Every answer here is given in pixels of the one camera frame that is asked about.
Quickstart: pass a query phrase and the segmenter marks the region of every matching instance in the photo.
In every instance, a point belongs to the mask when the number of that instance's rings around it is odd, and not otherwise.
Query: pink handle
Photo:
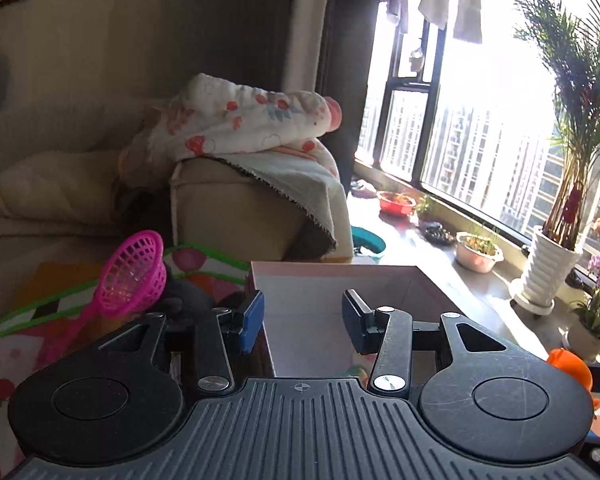
[[[44,362],[46,365],[55,363],[62,357],[71,342],[80,333],[80,330],[95,316],[100,310],[100,303],[94,299],[80,313],[80,317],[71,323],[64,333],[50,345],[45,353]]]

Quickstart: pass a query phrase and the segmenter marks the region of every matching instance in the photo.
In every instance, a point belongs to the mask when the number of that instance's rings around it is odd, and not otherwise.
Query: black device
[[[350,339],[378,354],[368,389],[351,378],[235,384],[228,354],[250,351],[261,307],[255,293],[174,333],[168,316],[148,313],[31,376],[9,405],[28,458],[8,478],[600,478],[589,393],[468,318],[414,322],[348,290]],[[424,385],[410,383],[413,350],[435,352]],[[168,374],[174,352],[180,384]]]

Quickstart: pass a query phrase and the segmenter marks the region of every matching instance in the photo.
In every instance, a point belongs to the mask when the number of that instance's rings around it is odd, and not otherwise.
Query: ribbed white vase
[[[582,248],[567,250],[544,236],[542,226],[534,227],[520,293],[535,306],[551,307],[558,288],[581,256]]]

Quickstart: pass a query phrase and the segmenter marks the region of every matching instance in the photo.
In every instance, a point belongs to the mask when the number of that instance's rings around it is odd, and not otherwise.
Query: bright sky
[[[449,33],[443,63],[440,103],[480,105],[498,114],[507,132],[525,132],[546,138],[554,124],[553,77],[539,61],[531,44],[513,38],[522,16],[515,0],[482,0],[482,45],[453,40]],[[586,16],[587,0],[563,0],[568,11]],[[417,12],[410,0],[410,15]],[[456,16],[457,1],[451,0],[450,25]],[[392,48],[394,26],[381,7],[369,73],[369,85],[384,89]],[[411,19],[411,36],[420,36],[421,17]]]

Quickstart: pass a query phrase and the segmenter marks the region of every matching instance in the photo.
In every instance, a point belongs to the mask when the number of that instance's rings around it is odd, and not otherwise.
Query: pink plastic basket scoop
[[[91,303],[49,347],[45,363],[61,358],[80,330],[97,314],[120,317],[151,307],[166,284],[163,251],[162,238],[155,231],[141,231],[125,240],[102,269]]]

